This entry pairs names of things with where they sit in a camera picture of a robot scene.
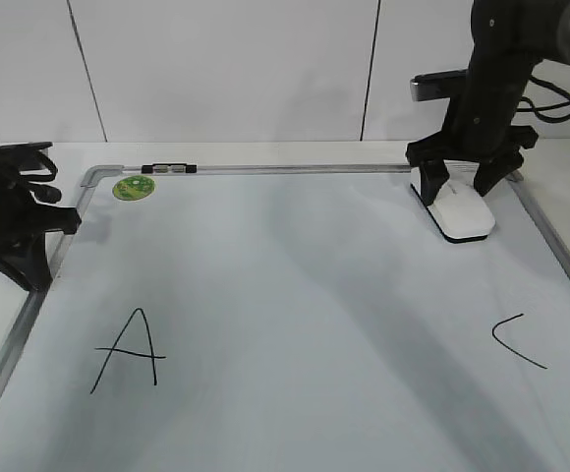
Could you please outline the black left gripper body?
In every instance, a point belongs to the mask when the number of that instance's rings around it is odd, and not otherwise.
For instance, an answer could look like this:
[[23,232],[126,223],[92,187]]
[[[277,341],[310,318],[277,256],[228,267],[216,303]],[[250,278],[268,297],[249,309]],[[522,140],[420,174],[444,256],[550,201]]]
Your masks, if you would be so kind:
[[78,211],[57,205],[62,193],[51,185],[57,173],[54,162],[52,172],[20,172],[0,163],[0,243],[49,232],[73,235],[78,231]]

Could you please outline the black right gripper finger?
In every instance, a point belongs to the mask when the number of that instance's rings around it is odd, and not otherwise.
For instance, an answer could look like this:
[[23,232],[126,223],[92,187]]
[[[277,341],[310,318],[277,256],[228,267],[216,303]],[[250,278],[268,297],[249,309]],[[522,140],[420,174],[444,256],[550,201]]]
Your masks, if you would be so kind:
[[519,169],[524,158],[518,150],[507,151],[489,162],[482,162],[474,178],[473,188],[480,196],[487,195],[495,185]]
[[423,161],[419,165],[419,171],[420,197],[423,204],[429,207],[450,175],[443,160]]

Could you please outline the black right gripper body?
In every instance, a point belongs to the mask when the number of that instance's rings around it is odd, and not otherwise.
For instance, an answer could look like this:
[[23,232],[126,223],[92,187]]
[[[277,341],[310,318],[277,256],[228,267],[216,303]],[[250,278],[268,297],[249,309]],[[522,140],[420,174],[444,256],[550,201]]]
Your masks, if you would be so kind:
[[462,93],[447,98],[447,114],[437,133],[408,144],[411,167],[429,160],[490,161],[502,148],[537,55],[511,50],[475,50]]

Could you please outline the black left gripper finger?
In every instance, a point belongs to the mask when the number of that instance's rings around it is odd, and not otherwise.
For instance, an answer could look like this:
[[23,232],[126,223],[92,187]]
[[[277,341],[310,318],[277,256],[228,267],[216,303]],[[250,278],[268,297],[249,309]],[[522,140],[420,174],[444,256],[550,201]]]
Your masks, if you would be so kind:
[[26,291],[46,290],[51,282],[45,235],[0,243],[0,272]]
[[53,171],[53,161],[48,156],[52,142],[31,142],[0,146],[0,163],[20,172],[35,170]]

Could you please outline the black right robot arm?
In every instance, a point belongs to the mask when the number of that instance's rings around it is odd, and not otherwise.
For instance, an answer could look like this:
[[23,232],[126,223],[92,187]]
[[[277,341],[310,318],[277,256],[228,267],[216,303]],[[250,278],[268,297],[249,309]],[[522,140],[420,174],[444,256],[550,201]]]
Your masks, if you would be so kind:
[[473,188],[480,196],[522,166],[522,150],[533,148],[539,136],[513,119],[540,62],[570,66],[570,1],[476,1],[471,35],[466,69],[411,80],[414,101],[449,101],[441,129],[406,150],[420,173],[425,206],[448,181],[448,161],[478,166]]

